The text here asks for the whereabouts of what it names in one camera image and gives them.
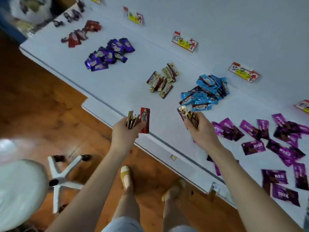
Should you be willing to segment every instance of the round stool seat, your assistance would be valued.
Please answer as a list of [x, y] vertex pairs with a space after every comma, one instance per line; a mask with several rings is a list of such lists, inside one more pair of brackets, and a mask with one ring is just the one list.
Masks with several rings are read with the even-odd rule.
[[48, 191], [44, 166], [17, 160], [0, 166], [0, 232], [11, 230], [30, 218]]

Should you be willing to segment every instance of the brown floor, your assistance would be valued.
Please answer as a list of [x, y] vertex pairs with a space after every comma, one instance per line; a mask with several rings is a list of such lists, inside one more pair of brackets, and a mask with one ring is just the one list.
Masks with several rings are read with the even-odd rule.
[[[85, 96], [23, 56], [14, 43], [0, 38], [0, 50], [4, 59], [0, 67], [0, 164], [27, 158], [41, 162], [49, 171], [47, 156], [65, 155], [71, 161], [80, 154], [91, 154], [93, 159], [71, 175], [86, 182], [110, 148], [111, 129], [81, 108]], [[161, 196], [178, 176], [137, 147], [124, 164], [133, 172], [142, 226], [146, 232], [160, 231]], [[66, 190], [62, 204], [70, 202], [75, 193]], [[110, 222], [122, 193], [118, 172], [96, 231]], [[198, 231], [245, 231], [233, 207], [191, 185], [179, 204]], [[31, 221], [46, 228], [53, 219], [49, 193]]]

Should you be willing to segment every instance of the yellow shoe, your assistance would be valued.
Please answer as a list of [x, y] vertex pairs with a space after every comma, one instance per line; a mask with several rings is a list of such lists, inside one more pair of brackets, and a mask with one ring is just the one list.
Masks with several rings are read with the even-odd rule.
[[130, 171], [129, 166], [123, 166], [120, 170], [120, 177], [121, 177], [121, 181], [123, 184], [123, 188], [126, 190], [126, 186], [123, 181], [123, 179], [125, 178], [125, 175], [129, 175], [130, 180], [132, 180], [131, 171]]
[[182, 178], [179, 178], [177, 181], [175, 181], [171, 187], [164, 193], [164, 195], [162, 196], [162, 202], [165, 202], [165, 197], [168, 194], [168, 191], [173, 188], [173, 187], [178, 187], [179, 188], [179, 192], [186, 187], [186, 181]]

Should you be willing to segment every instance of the white table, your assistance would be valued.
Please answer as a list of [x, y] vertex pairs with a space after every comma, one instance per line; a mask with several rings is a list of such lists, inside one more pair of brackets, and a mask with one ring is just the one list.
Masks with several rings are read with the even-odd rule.
[[[60, 39], [71, 31], [83, 28], [88, 19], [99, 21], [103, 27], [102, 31], [88, 33], [89, 39], [75, 48], [68, 48], [66, 44], [60, 42]], [[88, 99], [83, 104], [83, 108], [109, 126], [113, 126], [119, 119], [127, 116], [129, 110], [139, 113], [141, 107], [150, 108], [150, 134], [140, 135], [136, 144], [203, 191], [208, 192], [213, 185], [219, 187], [221, 195], [233, 203], [223, 179], [216, 176], [213, 163], [206, 161], [207, 155], [193, 143], [176, 111], [178, 102], [181, 100], [180, 93], [195, 87], [199, 75], [212, 72], [193, 66], [97, 12], [87, 10], [81, 20], [71, 24], [67, 23], [63, 16], [58, 17], [57, 20], [64, 21], [65, 27], [55, 28], [53, 23], [50, 23], [20, 46], [22, 53], [85, 94]], [[117, 62], [110, 65], [109, 69], [97, 72], [87, 70], [84, 62], [91, 52], [100, 46], [105, 46], [112, 38], [122, 37], [128, 38], [136, 50], [126, 54], [128, 60], [125, 64]], [[146, 81], [153, 71], [160, 72], [168, 62], [174, 62], [181, 75], [177, 77], [177, 82], [166, 99], [162, 99], [158, 93], [149, 93]], [[214, 105], [211, 111], [204, 112], [210, 121], [220, 122], [229, 117], [235, 125], [239, 125], [243, 119], [256, 125], [256, 119], [267, 119], [270, 121], [271, 134], [276, 128], [271, 118], [272, 114], [282, 112], [287, 120], [294, 121], [289, 113], [285, 114], [284, 111], [267, 107], [232, 86], [229, 86], [229, 89], [229, 96], [218, 105]], [[308, 122], [297, 122], [309, 125]], [[309, 146], [306, 144], [309, 137], [303, 136], [304, 138], [299, 142], [300, 149], [309, 153]], [[247, 134], [238, 142], [224, 138], [220, 140], [259, 184], [262, 182], [261, 169], [287, 171], [290, 183], [287, 187], [299, 192], [301, 207], [280, 200], [276, 202], [299, 225], [303, 226], [309, 192], [295, 188], [292, 168], [286, 167], [278, 156], [268, 149], [262, 153], [245, 156], [241, 143], [253, 140]], [[171, 155], [179, 159], [173, 161], [170, 159]], [[309, 166], [308, 156], [300, 162]]]

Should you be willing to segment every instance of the hand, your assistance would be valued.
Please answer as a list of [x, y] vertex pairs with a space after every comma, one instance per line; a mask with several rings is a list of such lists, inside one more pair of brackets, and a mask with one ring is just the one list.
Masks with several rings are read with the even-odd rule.
[[213, 124], [207, 120], [202, 112], [196, 112], [195, 115], [199, 121], [198, 129], [188, 119], [184, 120], [184, 124], [196, 144], [210, 155], [213, 151], [224, 148], [214, 131]]
[[112, 132], [111, 150], [118, 154], [126, 155], [133, 146], [135, 139], [138, 138], [138, 133], [146, 126], [146, 122], [139, 122], [134, 128], [127, 128], [128, 117], [124, 117], [118, 121]]

